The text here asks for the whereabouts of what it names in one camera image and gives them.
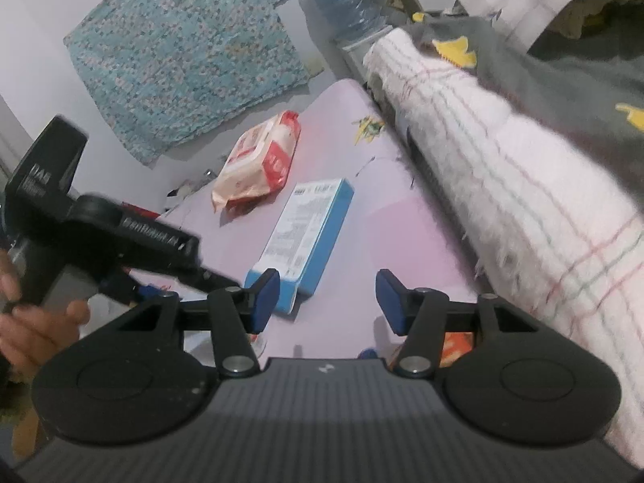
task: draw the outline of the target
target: blue box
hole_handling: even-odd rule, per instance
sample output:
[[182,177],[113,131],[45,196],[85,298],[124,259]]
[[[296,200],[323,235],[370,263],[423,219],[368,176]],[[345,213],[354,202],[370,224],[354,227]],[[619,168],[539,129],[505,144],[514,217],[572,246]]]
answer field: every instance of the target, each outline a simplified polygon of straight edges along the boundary
[[297,184],[244,287],[250,287],[267,268],[277,269],[275,310],[289,314],[298,292],[316,291],[352,198],[353,188],[346,180]]

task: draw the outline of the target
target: floral fabric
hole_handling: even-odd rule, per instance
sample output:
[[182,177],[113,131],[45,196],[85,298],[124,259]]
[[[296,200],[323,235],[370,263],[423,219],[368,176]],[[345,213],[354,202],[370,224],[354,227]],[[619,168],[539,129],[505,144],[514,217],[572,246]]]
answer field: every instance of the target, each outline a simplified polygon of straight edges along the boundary
[[99,111],[136,159],[305,83],[280,0],[103,0],[65,38]]

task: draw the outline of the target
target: person's hand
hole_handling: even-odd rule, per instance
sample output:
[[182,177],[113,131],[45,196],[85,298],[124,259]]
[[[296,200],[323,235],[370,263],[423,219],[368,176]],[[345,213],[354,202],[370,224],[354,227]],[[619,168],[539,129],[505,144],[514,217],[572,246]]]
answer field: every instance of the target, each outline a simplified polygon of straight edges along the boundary
[[[20,299],[20,283],[4,250],[0,250],[0,290],[9,301]],[[0,352],[16,370],[33,377],[54,354],[78,340],[78,326],[88,321],[85,300],[72,301],[65,313],[16,306],[11,314],[0,314]]]

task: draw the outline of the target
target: ridged surface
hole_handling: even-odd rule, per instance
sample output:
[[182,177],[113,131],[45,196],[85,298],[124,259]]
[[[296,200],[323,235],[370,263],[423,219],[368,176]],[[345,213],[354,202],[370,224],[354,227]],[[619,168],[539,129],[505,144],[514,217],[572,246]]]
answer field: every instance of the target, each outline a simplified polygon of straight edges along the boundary
[[28,483],[626,483],[635,473],[600,441],[529,450],[481,436],[429,383],[379,360],[287,359],[224,383],[162,439],[112,449],[55,440],[19,472]]

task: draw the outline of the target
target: metal screw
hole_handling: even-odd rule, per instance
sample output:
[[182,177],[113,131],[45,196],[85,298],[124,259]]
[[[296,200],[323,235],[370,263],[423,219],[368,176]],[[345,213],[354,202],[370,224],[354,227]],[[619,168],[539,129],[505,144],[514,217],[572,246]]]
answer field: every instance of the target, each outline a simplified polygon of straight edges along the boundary
[[402,358],[398,365],[407,372],[420,374],[431,368],[431,361],[422,356],[407,356]]
[[228,372],[246,372],[255,366],[255,362],[248,356],[228,356],[221,365]]

